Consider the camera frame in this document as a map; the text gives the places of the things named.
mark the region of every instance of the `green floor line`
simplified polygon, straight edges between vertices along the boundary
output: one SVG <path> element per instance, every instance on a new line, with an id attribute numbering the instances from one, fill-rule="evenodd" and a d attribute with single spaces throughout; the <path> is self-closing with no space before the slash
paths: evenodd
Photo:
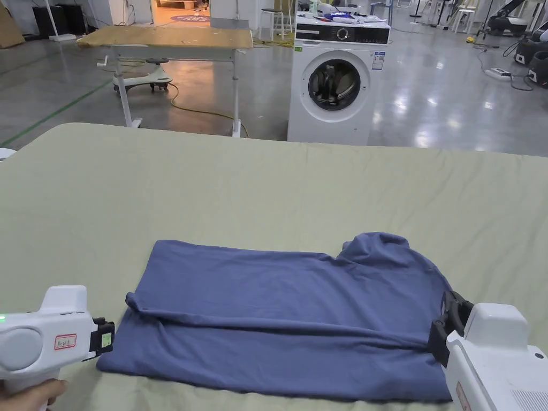
<path id="1" fill-rule="evenodd" d="M 96 91 L 102 89 L 104 86 L 106 86 L 107 84 L 112 84 L 112 79 L 108 79 L 106 82 L 104 82 L 103 84 L 95 87 L 93 90 L 91 90 L 90 92 L 87 92 L 85 93 L 84 95 L 78 97 L 76 100 L 72 100 L 70 103 L 68 103 L 66 106 L 63 106 L 61 107 L 60 109 L 54 111 L 53 113 L 51 113 L 49 116 L 47 117 L 44 117 L 42 118 L 41 120 L 37 121 L 36 123 L 34 123 L 33 125 L 31 125 L 30 127 L 24 129 L 23 131 L 21 131 L 21 133 L 17 133 L 15 134 L 13 137 L 7 139 L 6 141 L 3 141 L 2 143 L 0 143 L 0 147 L 6 147 L 7 145 L 13 143 L 15 140 L 18 140 L 19 138 L 23 137 L 25 134 L 27 134 L 28 132 L 31 132 L 33 131 L 36 127 L 38 127 L 39 125 L 45 123 L 46 121 L 52 119 L 53 117 L 61 114 L 62 112 L 64 112 L 65 110 L 69 109 L 70 107 L 72 107 L 73 105 L 79 103 L 80 101 L 82 101 L 83 99 L 91 96 L 93 93 L 95 93 Z"/>

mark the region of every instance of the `washing machine control panel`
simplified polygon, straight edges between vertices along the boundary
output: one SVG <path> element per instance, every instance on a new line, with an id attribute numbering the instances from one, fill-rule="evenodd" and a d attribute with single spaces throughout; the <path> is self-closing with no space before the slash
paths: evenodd
<path id="1" fill-rule="evenodd" d="M 295 38 L 328 42 L 388 44 L 389 28 L 297 24 Z"/>

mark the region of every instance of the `round rug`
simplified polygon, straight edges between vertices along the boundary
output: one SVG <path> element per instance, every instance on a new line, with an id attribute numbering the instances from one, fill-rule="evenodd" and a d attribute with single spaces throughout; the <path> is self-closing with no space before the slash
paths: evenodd
<path id="1" fill-rule="evenodd" d="M 187 21 L 192 23 L 209 23 L 209 16 L 172 16 L 174 21 Z"/>

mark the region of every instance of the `wooden tabletop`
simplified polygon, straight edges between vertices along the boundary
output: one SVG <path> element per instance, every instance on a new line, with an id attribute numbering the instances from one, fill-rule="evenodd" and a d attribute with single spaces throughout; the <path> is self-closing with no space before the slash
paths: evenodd
<path id="1" fill-rule="evenodd" d="M 147 45 L 158 47 L 253 48 L 250 30 L 212 27 L 109 26 L 82 37 L 80 47 Z"/>

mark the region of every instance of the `hand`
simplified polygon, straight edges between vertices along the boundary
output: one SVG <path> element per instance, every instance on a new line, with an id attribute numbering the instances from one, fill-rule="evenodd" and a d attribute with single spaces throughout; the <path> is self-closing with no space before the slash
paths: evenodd
<path id="1" fill-rule="evenodd" d="M 69 383 L 47 380 L 12 396 L 6 395 L 3 381 L 0 384 L 0 411 L 38 411 L 45 403 L 53 404 L 65 392 Z"/>

